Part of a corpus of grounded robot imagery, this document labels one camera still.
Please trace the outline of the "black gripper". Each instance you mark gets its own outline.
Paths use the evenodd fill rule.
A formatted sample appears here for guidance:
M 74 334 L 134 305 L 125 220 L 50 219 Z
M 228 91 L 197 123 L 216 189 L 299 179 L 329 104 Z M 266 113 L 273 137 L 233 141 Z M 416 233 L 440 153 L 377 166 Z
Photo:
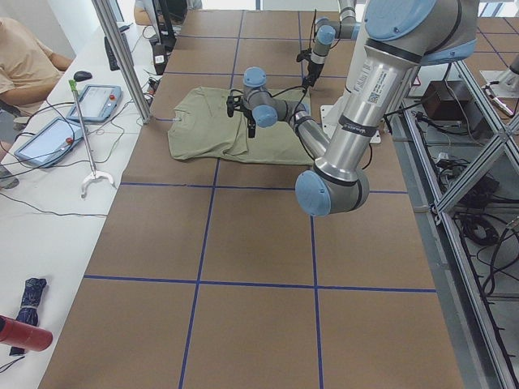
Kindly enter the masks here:
M 256 134 L 256 122 L 253 119 L 251 109 L 246 106 L 243 97 L 228 95 L 225 104 L 229 118 L 232 118 L 235 112 L 240 112 L 247 118 L 247 137 L 253 139 Z
M 304 49 L 296 57 L 296 62 L 302 61 L 307 61 L 307 74 L 302 79 L 302 87 L 313 88 L 323 70 L 324 56 L 318 55 L 312 49 Z

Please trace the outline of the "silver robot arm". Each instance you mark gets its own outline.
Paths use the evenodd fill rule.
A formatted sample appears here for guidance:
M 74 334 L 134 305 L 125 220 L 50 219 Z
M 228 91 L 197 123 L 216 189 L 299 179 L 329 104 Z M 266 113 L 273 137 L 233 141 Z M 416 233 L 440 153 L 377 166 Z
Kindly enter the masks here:
M 356 1 L 338 1 L 339 20 L 314 19 L 311 25 L 309 44 L 296 57 L 296 62 L 307 62 L 307 73 L 302 78 L 302 88 L 313 88 L 321 76 L 329 51 L 341 40 L 355 40 L 360 31 L 356 20 Z
M 286 122 L 314 159 L 295 184 L 300 207 L 326 216 L 361 207 L 369 182 L 359 163 L 388 111 L 405 73 L 416 66 L 452 63 L 476 45 L 476 1 L 370 1 L 360 26 L 347 80 L 345 105 L 327 136 L 301 102 L 276 99 L 257 67 L 243 76 L 241 96 L 228 96 L 227 114 L 246 116 L 256 127 Z

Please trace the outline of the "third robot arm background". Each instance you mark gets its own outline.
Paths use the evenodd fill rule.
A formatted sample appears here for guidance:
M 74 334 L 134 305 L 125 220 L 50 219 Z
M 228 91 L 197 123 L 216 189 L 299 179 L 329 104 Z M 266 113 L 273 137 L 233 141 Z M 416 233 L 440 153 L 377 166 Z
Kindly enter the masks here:
M 518 56 L 504 71 L 480 71 L 485 80 L 482 90 L 487 99 L 506 117 L 518 109 Z

